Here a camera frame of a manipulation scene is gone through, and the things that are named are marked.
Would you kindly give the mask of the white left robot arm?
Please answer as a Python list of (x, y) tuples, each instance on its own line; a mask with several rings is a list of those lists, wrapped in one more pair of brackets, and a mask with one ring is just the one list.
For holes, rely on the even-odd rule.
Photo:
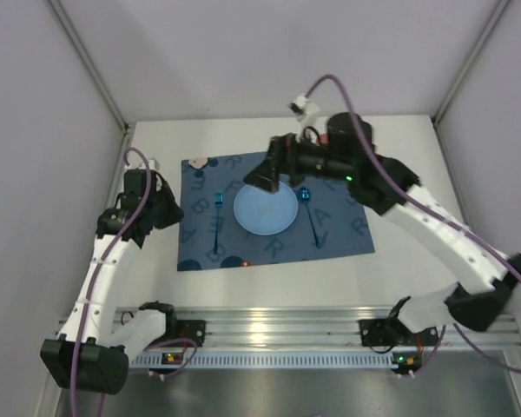
[(75, 305), (58, 335), (40, 350), (49, 374), (72, 398), (82, 391), (118, 394), (130, 363), (150, 348), (181, 347), (176, 362), (181, 372), (201, 345), (179, 330), (174, 307), (159, 301), (145, 302), (128, 323), (114, 328), (130, 267), (145, 240), (184, 216), (156, 159), (137, 155), (141, 163), (126, 166), (122, 191), (97, 218), (93, 253)]

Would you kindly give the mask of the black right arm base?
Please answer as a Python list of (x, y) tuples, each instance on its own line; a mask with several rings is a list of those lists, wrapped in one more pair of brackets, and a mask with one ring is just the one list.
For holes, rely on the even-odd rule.
[(436, 328), (414, 333), (399, 321), (389, 318), (360, 320), (359, 333), (361, 345), (380, 354), (388, 353), (393, 348), (434, 347), (439, 339)]

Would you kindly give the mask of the light blue plate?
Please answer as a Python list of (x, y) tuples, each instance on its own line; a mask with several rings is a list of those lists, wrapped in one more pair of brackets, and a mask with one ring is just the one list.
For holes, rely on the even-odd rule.
[(279, 190), (270, 194), (244, 185), (234, 198), (234, 217), (253, 235), (277, 235), (296, 219), (299, 203), (293, 190), (280, 182)]

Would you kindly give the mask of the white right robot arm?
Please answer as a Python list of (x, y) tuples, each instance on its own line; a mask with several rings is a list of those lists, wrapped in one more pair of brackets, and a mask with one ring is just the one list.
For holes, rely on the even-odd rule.
[(379, 154), (373, 126), (360, 116), (330, 116), (326, 142), (307, 138), (308, 130), (303, 126), (298, 133), (272, 137), (246, 183), (268, 193), (278, 191), (282, 175), (292, 186), (308, 177), (345, 183), (356, 202), (405, 230), (455, 278), (427, 295), (400, 299), (388, 316), (388, 328), (400, 335), (444, 325), (487, 331), (521, 282), (521, 254), (491, 248), (438, 204), (404, 163)]

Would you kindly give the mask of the left aluminium frame post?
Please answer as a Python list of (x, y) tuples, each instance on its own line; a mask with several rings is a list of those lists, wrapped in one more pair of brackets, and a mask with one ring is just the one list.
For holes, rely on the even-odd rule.
[(104, 82), (100, 71), (96, 67), (94, 60), (76, 29), (76, 26), (72, 23), (63, 3), (58, 0), (46, 0), (45, 3), (49, 6), (54, 18), (58, 21), (63, 33), (68, 38), (70, 45), (87, 72), (98, 95), (101, 97), (104, 104), (107, 106), (109, 113), (114, 118), (116, 125), (122, 133), (127, 132), (129, 124), (122, 115), (118, 105), (115, 103), (114, 97), (111, 95), (107, 84)]

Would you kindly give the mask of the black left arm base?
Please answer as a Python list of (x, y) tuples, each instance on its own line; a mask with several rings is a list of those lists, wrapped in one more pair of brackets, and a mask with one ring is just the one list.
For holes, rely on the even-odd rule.
[(176, 324), (165, 334), (160, 341), (173, 341), (170, 347), (191, 347), (189, 340), (194, 341), (200, 348), (206, 338), (207, 323), (204, 320), (177, 320)]

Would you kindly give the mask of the blue metallic fork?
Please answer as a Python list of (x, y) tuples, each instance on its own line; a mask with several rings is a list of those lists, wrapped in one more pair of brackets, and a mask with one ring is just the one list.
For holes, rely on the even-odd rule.
[(221, 209), (223, 207), (224, 197), (220, 190), (214, 193), (214, 208), (215, 208), (215, 232), (214, 232), (214, 246), (213, 253), (218, 254), (218, 235), (220, 231)]

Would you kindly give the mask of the blue letter-print placemat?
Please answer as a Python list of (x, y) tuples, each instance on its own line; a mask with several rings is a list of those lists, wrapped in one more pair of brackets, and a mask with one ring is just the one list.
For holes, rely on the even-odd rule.
[[(295, 193), (299, 210), (293, 224), (270, 236), (253, 235), (234, 217), (234, 198), (246, 185), (243, 178), (261, 163), (261, 152), (187, 159), (181, 163), (181, 208), (177, 268), (180, 271), (238, 268), (297, 261), (333, 259), (374, 253), (366, 212), (334, 180), (307, 178), (301, 185), (311, 193), (310, 209), (320, 239), (317, 249), (305, 207)], [(224, 197), (218, 254), (213, 253), (214, 193)]]

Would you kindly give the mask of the aluminium frame post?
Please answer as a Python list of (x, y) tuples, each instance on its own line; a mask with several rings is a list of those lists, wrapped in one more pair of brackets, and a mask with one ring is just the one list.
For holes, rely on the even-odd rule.
[(101, 97), (104, 104), (107, 106), (109, 113), (114, 118), (116, 125), (122, 133), (127, 132), (129, 124), (122, 115), (118, 105), (115, 103), (114, 97), (111, 95), (107, 84), (104, 82), (100, 71), (96, 67), (94, 60), (76, 29), (76, 26), (72, 23), (63, 3), (58, 0), (46, 0), (45, 3), (49, 6), (54, 18), (58, 21), (63, 33), (68, 38), (70, 45), (87, 72), (98, 95)]
[(450, 83), (445, 95), (439, 102), (439, 106), (436, 112), (431, 117), (432, 126), (434, 128), (438, 127), (441, 121), (444, 119), (448, 109), (452, 106), (466, 80), (469, 78), (474, 67), (477, 65), (478, 59), (484, 52), (487, 44), (491, 41), (491, 38), (493, 37), (498, 26), (501, 24), (505, 14), (512, 6), (512, 4), (512, 0), (497, 0), (494, 2), (493, 7), (488, 13), (482, 28), (478, 31), (478, 35), (472, 43), (468, 54), (463, 59), (462, 64), (460, 65), (452, 82)]

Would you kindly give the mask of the blue metallic spoon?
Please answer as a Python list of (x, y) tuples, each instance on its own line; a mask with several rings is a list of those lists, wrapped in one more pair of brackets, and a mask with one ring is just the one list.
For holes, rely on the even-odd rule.
[(301, 187), (297, 192), (297, 197), (298, 197), (299, 202), (305, 207), (305, 210), (307, 212), (307, 216), (308, 216), (311, 230), (313, 233), (313, 240), (314, 240), (315, 247), (317, 249), (320, 249), (321, 248), (320, 239), (316, 232), (316, 228), (314, 226), (314, 221), (313, 221), (313, 215), (312, 215), (312, 212), (310, 209), (310, 202), (311, 202), (310, 190), (307, 189), (306, 187)]

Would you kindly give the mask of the right aluminium frame post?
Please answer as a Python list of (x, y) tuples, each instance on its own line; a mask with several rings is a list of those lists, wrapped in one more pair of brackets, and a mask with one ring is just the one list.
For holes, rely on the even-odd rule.
[(441, 121), (444, 119), (448, 109), (452, 106), (466, 80), (469, 78), (474, 67), (477, 65), (478, 59), (484, 52), (487, 44), (491, 41), (491, 38), (493, 37), (498, 26), (501, 24), (505, 14), (512, 6), (512, 4), (512, 0), (497, 0), (494, 2), (493, 7), (488, 13), (482, 28), (478, 31), (478, 35), (472, 43), (468, 54), (463, 59), (462, 64), (460, 65), (452, 82), (450, 83), (445, 95), (439, 102), (439, 106), (436, 112), (431, 117), (432, 126), (434, 128), (438, 127)]

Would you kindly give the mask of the aluminium mounting rail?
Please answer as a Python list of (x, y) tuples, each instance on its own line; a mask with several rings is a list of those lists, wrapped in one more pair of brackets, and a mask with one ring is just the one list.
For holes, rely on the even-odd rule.
[[(359, 321), (384, 318), (389, 306), (326, 308), (176, 308), (180, 320), (206, 322), (205, 348), (362, 348)], [(463, 329), (483, 350), (521, 348), (515, 318), (503, 314), (486, 333)], [(445, 350), (469, 347), (453, 326), (443, 339)]]

